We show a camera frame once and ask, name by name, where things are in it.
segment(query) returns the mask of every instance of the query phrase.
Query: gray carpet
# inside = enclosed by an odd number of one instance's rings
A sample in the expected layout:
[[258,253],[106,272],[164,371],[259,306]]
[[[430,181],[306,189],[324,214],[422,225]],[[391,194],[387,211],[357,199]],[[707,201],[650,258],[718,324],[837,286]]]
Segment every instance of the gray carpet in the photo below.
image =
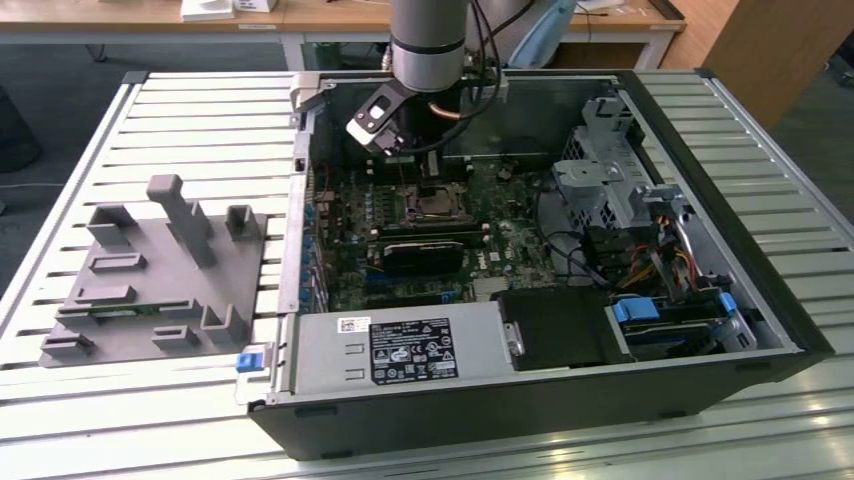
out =
[[[0,185],[63,183],[124,73],[284,70],[280,48],[258,45],[115,45],[106,63],[83,46],[0,45],[3,85],[43,145],[36,163],[0,174]],[[854,89],[822,74],[773,135],[849,218],[854,218]],[[15,275],[59,188],[0,189],[0,294]]]

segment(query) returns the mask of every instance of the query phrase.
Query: white box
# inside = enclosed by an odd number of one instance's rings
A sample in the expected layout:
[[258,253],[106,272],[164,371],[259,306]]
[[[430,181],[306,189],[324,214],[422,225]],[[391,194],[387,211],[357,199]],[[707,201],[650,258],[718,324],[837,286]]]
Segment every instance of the white box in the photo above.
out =
[[230,0],[182,0],[182,20],[198,22],[235,18]]
[[243,12],[267,12],[276,6],[276,0],[235,0],[235,10]]

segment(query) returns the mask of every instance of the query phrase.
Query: desk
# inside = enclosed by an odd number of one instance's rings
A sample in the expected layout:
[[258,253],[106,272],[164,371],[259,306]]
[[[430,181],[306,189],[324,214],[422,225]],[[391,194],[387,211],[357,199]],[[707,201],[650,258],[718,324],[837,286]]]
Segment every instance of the desk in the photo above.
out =
[[[607,17],[577,16],[565,43],[643,44],[637,66],[657,68],[685,21],[667,20],[649,0]],[[180,21],[180,0],[4,0],[0,44],[279,43],[291,70],[315,66],[303,46],[320,42],[386,42],[391,8],[358,0],[280,0],[271,13]]]

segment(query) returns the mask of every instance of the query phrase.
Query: power supply label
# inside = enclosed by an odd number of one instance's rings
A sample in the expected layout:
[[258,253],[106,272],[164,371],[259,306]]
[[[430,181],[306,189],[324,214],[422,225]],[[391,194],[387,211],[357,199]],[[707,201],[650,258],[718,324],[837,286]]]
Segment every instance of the power supply label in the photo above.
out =
[[371,325],[371,380],[377,385],[457,377],[447,318]]

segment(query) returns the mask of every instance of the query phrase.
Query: blue latch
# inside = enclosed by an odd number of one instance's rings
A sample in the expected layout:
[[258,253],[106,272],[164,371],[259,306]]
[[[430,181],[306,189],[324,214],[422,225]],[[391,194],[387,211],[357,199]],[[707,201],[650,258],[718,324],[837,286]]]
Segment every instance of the blue latch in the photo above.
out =
[[611,307],[611,310],[614,310],[614,317],[618,323],[629,321],[629,312],[619,303]]
[[623,298],[611,309],[619,323],[631,320],[655,320],[661,316],[650,297]]
[[238,373],[260,372],[264,370],[264,353],[246,352],[238,355]]
[[723,304],[726,313],[729,313],[730,315],[733,314],[733,312],[735,312],[735,310],[738,310],[735,299],[733,298],[733,295],[729,292],[723,292],[721,294],[721,303]]

